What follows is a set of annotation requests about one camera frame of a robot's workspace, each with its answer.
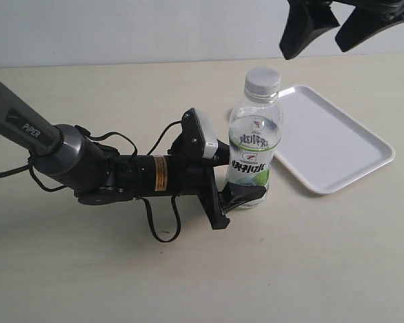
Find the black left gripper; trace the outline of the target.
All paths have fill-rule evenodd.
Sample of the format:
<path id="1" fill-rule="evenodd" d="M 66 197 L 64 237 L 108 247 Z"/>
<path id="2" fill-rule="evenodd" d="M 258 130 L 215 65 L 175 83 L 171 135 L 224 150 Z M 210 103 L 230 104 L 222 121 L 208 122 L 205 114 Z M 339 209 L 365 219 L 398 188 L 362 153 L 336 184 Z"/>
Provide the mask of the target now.
<path id="1" fill-rule="evenodd" d="M 217 187 L 214 168 L 229 161 L 229 145 L 218 140 L 217 151 L 212 159 L 194 159 L 183 153 L 180 134 L 168 150 L 168 161 L 172 167 L 169 190 L 181 195 L 198 197 L 211 228 L 226 229 L 230 220 L 226 211 L 261 199 L 267 189 L 264 186 L 243 186 L 227 182 L 220 191 Z"/>

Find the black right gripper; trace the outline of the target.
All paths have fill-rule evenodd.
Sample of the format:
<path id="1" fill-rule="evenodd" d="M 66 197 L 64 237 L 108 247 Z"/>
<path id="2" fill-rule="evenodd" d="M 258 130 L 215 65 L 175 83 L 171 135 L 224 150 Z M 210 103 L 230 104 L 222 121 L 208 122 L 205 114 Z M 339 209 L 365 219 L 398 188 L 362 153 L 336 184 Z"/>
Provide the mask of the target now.
<path id="1" fill-rule="evenodd" d="M 342 52 L 350 51 L 404 18 L 404 0 L 288 1 L 288 18 L 279 43 L 284 59 L 296 58 L 313 40 L 339 27 L 332 3 L 355 7 L 335 37 Z"/>

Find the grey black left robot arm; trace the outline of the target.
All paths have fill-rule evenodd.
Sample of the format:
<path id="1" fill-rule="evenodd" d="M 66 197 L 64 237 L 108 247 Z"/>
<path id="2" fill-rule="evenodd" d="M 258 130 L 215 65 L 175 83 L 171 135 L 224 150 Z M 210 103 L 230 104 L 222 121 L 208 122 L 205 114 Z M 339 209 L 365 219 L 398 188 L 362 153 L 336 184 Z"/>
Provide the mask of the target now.
<path id="1" fill-rule="evenodd" d="M 211 227 L 225 229 L 228 211 L 261 198 L 266 189 L 227 184 L 218 190 L 214 169 L 229 162 L 229 146 L 217 139 L 200 110 L 187 110 L 180 126 L 166 155 L 123 155 L 83 127 L 49 123 L 0 82 L 0 135 L 30 152 L 25 170 L 32 177 L 56 180 L 83 205 L 195 195 Z"/>

